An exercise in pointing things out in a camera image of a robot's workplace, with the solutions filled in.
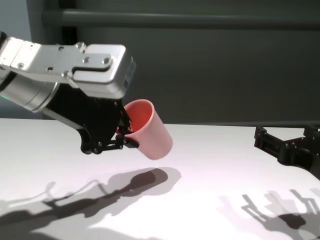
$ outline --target white surface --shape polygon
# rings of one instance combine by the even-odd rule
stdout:
[[[320,235],[319,213],[310,213],[304,200],[290,191],[314,199],[310,203],[316,206],[320,204],[320,181],[302,169],[280,165],[253,147],[255,128],[167,128],[173,149],[164,159],[152,161],[136,149],[84,155],[78,133],[57,121],[0,119],[0,223],[17,210],[33,215],[49,211],[41,202],[48,194],[16,201],[39,195],[48,185],[55,198],[84,187],[78,195],[57,203],[63,206],[102,196],[92,180],[111,193],[153,168],[168,176],[167,181],[137,196],[126,192],[109,203],[97,203],[91,210],[101,209],[91,217],[45,216],[1,226],[0,239],[311,240]],[[302,130],[279,128],[270,133],[290,139],[300,137]],[[244,211],[248,203],[243,195],[269,218],[265,216],[261,223]],[[277,217],[288,213],[301,214],[306,224],[300,229],[288,227]],[[290,218],[296,224],[303,219]]]

